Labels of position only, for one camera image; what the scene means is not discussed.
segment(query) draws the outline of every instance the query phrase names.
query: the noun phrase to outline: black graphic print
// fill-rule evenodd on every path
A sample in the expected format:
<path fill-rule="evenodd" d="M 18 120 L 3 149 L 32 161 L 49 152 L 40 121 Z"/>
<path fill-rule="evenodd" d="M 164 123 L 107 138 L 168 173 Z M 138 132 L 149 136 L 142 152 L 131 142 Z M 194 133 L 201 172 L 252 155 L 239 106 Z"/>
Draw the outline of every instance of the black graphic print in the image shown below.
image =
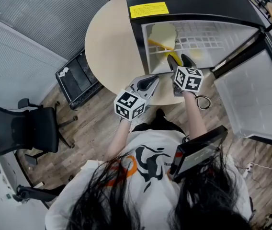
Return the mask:
<path fill-rule="evenodd" d="M 148 149 L 148 150 L 152 151 L 153 153 L 156 153 L 153 156 L 147 158 L 146 163 L 143 163 L 141 161 L 141 156 L 142 156 L 144 149 Z M 159 172 L 159 174 L 157 174 L 158 166 L 156 163 L 156 159 L 159 156 L 170 157 L 168 154 L 162 153 L 163 150 L 164 150 L 164 148 L 157 148 L 157 151 L 155 151 L 145 145 L 143 145 L 135 150 L 136 160 L 137 160 L 139 166 L 141 168 L 143 168 L 144 170 L 147 170 L 147 173 L 143 173 L 139 169 L 137 169 L 138 172 L 140 173 L 140 175 L 145 179 L 145 182 L 150 181 L 151 178 L 157 178 L 158 180 L 161 180 L 163 178 L 163 167 L 160 168 L 160 172 Z M 149 182 L 146 185 L 144 192 L 150 187 L 150 185 L 151 185 L 151 182 Z"/>

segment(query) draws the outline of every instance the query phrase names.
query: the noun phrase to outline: white grid tray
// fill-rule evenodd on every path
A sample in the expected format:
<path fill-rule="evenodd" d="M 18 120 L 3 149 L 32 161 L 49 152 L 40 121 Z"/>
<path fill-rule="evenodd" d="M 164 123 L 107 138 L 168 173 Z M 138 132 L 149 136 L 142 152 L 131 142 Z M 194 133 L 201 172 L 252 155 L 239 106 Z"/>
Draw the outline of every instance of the white grid tray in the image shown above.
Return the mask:
<path fill-rule="evenodd" d="M 186 49 L 222 48 L 223 42 L 214 23 L 207 22 L 174 22 L 177 38 L 174 51 Z M 165 48 L 149 44 L 149 54 L 169 52 Z"/>

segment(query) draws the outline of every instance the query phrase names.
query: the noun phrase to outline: person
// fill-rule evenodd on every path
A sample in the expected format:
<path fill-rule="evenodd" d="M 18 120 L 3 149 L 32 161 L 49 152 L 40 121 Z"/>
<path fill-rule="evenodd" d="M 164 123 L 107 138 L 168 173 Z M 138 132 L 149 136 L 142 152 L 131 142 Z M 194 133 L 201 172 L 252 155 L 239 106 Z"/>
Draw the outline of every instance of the person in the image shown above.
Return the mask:
<path fill-rule="evenodd" d="M 190 139 L 207 132 L 191 92 L 183 92 Z M 50 207 L 47 230 L 251 229 L 246 183 L 228 156 L 194 166 L 180 183 L 167 176 L 186 138 L 159 109 L 129 133 L 123 119 L 107 162 L 87 161 Z"/>

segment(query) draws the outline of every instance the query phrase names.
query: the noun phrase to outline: round wooden table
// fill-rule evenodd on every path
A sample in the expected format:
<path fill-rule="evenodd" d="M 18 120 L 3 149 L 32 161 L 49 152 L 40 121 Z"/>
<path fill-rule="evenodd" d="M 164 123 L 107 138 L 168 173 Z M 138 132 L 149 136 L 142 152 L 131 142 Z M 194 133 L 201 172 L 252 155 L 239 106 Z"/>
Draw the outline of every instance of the round wooden table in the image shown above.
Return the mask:
<path fill-rule="evenodd" d="M 85 54 L 95 77 L 111 92 L 118 94 L 138 76 L 145 74 L 126 0 L 110 0 L 93 17 L 85 37 Z M 212 75 L 203 70 L 204 77 Z M 171 74 L 159 76 L 159 85 L 150 99 L 151 105 L 181 103 L 183 97 L 174 97 Z"/>

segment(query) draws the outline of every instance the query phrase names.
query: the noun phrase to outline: long black hair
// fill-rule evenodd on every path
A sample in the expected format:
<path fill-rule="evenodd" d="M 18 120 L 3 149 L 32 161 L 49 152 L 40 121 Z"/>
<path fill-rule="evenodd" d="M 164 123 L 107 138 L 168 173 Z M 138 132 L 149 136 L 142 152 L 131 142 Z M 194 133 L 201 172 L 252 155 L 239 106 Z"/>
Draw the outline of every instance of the long black hair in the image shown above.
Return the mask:
<path fill-rule="evenodd" d="M 67 230 L 143 229 L 126 190 L 126 157 L 118 156 L 96 169 L 71 209 Z M 251 229 L 234 210 L 237 196 L 236 181 L 221 151 L 204 166 L 191 168 L 182 179 L 178 203 L 169 214 L 169 228 Z"/>

